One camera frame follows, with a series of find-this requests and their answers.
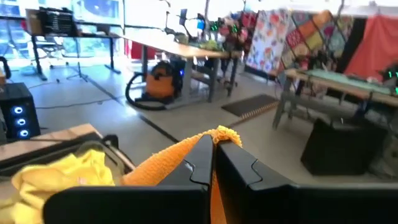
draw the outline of computer tower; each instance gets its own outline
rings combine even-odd
[[[33,96],[23,83],[0,86],[0,108],[8,139],[27,139],[40,135]]]

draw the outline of black bag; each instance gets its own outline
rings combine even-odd
[[[364,118],[317,119],[301,157],[313,175],[361,175],[382,149],[387,130]]]

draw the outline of wooden board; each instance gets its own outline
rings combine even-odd
[[[185,44],[179,44],[169,39],[166,39],[164,36],[121,35],[120,37],[126,40],[131,40],[138,44],[142,44],[148,47],[153,47],[155,49],[162,50],[184,58],[193,58],[193,57],[228,58],[229,57],[229,52],[215,52],[215,51],[200,49],[198,47],[192,47]],[[240,56],[242,56],[242,52],[240,51],[232,53],[232,57],[240,57]]]
[[[70,129],[65,129],[62,131],[56,131],[53,133],[43,134],[34,139],[60,139],[60,140],[71,140],[75,139],[79,136],[89,134],[89,133],[97,133],[99,136],[101,134],[90,124],[82,124]],[[49,147],[51,145],[56,144],[57,142],[50,141],[18,141],[10,144],[5,144],[0,146],[0,161],[5,159],[10,159],[16,156],[20,156],[25,153],[34,152],[36,150]],[[120,151],[116,151],[121,160],[132,170],[135,169],[134,164],[132,164],[126,156]]]
[[[304,81],[307,81],[309,79],[309,76],[307,74],[301,73],[300,71],[298,71],[296,69],[288,69],[285,71],[285,74],[290,78],[297,78],[297,79],[304,80]],[[327,79],[318,78],[318,77],[311,77],[311,82],[326,86],[328,88],[332,88],[334,90],[339,90],[344,93],[354,95],[354,96],[357,96],[362,99],[367,99],[370,96],[369,90],[365,90],[363,88],[358,88],[358,87],[355,87],[352,85],[347,85],[347,84],[340,83],[340,82],[335,82],[333,80],[327,80]],[[373,93],[372,100],[380,102],[380,103],[385,103],[390,106],[398,106],[398,97],[391,96],[391,95],[386,95],[386,94],[375,92],[375,93]]]

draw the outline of desk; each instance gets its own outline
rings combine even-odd
[[[35,56],[35,62],[36,62],[36,69],[37,69],[37,75],[39,78],[43,81],[47,81],[47,77],[43,74],[42,66],[40,65],[40,59],[39,59],[39,53],[37,52],[37,43],[36,43],[36,37],[42,36],[42,35],[36,35],[36,34],[31,34],[31,39],[33,43],[33,52]],[[113,61],[113,39],[119,38],[117,35],[111,34],[111,35],[81,35],[81,36],[76,36],[76,37],[71,37],[75,39],[76,42],[76,50],[78,54],[78,59],[80,58],[79,56],[79,49],[78,49],[78,42],[76,41],[76,38],[103,38],[103,39],[109,39],[110,41],[110,57],[111,57],[111,62],[110,65],[105,65],[106,68],[110,69],[112,72],[115,72],[117,74],[120,74],[121,72],[119,70],[114,69],[114,61]],[[78,61],[78,69],[79,69],[79,75],[81,75],[80,72],[80,62]]]
[[[332,88],[334,90],[342,91],[344,93],[349,93],[351,95],[357,96],[358,98],[368,99],[372,93],[372,101],[384,103],[389,106],[398,107],[398,96],[390,95],[388,88],[381,86],[368,85],[366,83],[360,83],[354,80],[349,80],[345,76],[339,75],[337,73],[314,73],[308,75],[296,69],[289,69],[285,71],[286,81],[284,84],[284,90],[280,97],[280,103],[278,105],[277,112],[274,117],[273,128],[278,127],[280,118],[285,112],[286,102],[290,102],[291,106],[289,111],[289,117],[291,118],[293,110],[296,109],[297,105],[302,105],[307,108],[320,111],[326,114],[334,114],[341,117],[351,117],[352,113],[347,113],[339,108],[318,102],[315,100],[301,98],[299,95],[290,92],[290,86],[293,79],[299,79],[302,81],[310,81],[311,83],[323,85],[327,88]],[[393,118],[393,123],[398,120],[398,110],[396,110]]]
[[[101,134],[90,124],[82,124],[79,126],[72,127],[70,129],[65,129],[62,131],[56,131],[49,134],[43,134],[34,139],[64,139],[71,140],[76,139],[80,136],[84,136],[89,133],[96,133],[99,136]],[[57,142],[50,141],[18,141],[10,144],[5,144],[0,146],[0,162],[5,161],[7,159],[12,159],[23,154],[33,153],[45,147],[49,147],[51,145],[56,144]],[[135,169],[134,164],[130,162],[130,160],[120,151],[114,151],[115,155],[117,155],[125,165],[131,170]],[[10,182],[0,182],[0,199],[9,198],[12,193],[15,192],[14,187]]]
[[[192,47],[185,44],[176,43],[170,39],[166,39],[162,36],[149,36],[149,35],[135,35],[132,37],[127,37],[125,35],[120,36],[126,40],[131,40],[138,44],[142,45],[142,72],[143,74],[147,74],[148,72],[148,55],[147,48],[152,47],[172,55],[177,55],[179,57],[186,58],[187,62],[185,63],[184,77],[183,77],[183,87],[181,92],[181,97],[176,100],[175,103],[171,103],[166,105],[167,109],[175,108],[178,106],[187,105],[189,103],[193,103],[196,101],[201,101],[201,98],[193,99],[190,97],[190,83],[192,77],[192,67],[193,67],[193,58],[213,58],[215,59],[213,69],[211,71],[210,76],[210,84],[209,84],[209,97],[208,102],[210,103],[213,99],[216,78],[218,72],[218,64],[221,58],[229,58],[231,56],[233,58],[233,69],[231,74],[231,79],[229,81],[228,87],[228,96],[230,96],[233,90],[233,84],[235,83],[236,76],[236,67],[238,64],[238,58],[240,58],[242,52],[215,52],[210,50],[200,49],[198,47]]]

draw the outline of black box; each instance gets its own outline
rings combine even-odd
[[[313,175],[361,175],[382,149],[386,134],[368,121],[331,125],[317,119],[301,161]]]
[[[7,138],[27,139],[40,135],[33,96],[24,83],[0,86],[0,108]]]

